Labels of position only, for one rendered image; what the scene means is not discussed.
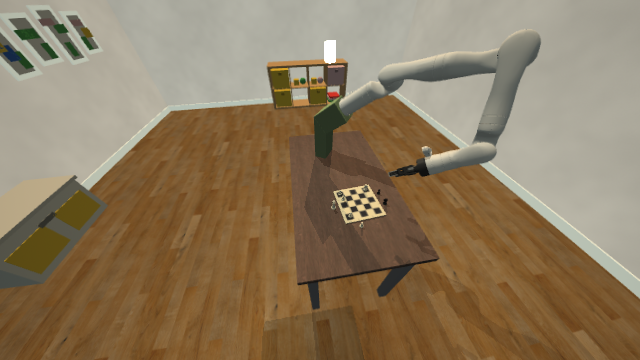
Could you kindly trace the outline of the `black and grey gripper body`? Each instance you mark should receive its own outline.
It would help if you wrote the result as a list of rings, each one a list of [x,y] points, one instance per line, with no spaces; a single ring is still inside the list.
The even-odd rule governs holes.
[[[426,166],[426,162],[425,162],[425,157],[421,158],[421,159],[417,159],[416,161],[417,165],[413,166],[414,171],[413,172],[418,172],[420,176],[424,177],[424,176],[429,176],[429,172]]]

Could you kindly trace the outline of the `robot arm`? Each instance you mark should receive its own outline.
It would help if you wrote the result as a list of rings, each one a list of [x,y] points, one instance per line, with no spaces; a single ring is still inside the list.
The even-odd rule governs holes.
[[[496,144],[510,116],[521,77],[537,57],[541,45],[538,32],[524,29],[510,35],[498,49],[485,52],[449,52],[384,67],[379,82],[370,81],[342,98],[340,109],[349,116],[376,99],[399,89],[404,80],[436,82],[477,74],[495,73],[494,82],[471,146],[432,155],[422,147],[430,175],[487,163],[497,154]],[[498,53],[498,54],[497,54]],[[497,60],[498,58],[498,60]],[[530,62],[529,62],[530,61]],[[529,64],[528,64],[529,63]]]

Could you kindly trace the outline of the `chessboard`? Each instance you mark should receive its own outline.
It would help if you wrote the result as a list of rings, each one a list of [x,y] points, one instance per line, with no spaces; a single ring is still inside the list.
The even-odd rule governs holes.
[[[367,191],[363,190],[364,186],[343,189],[342,195],[338,195],[339,191],[333,191],[345,224],[385,216],[383,208],[368,185]],[[342,201],[343,194],[345,201]],[[349,218],[352,212],[352,218]]]

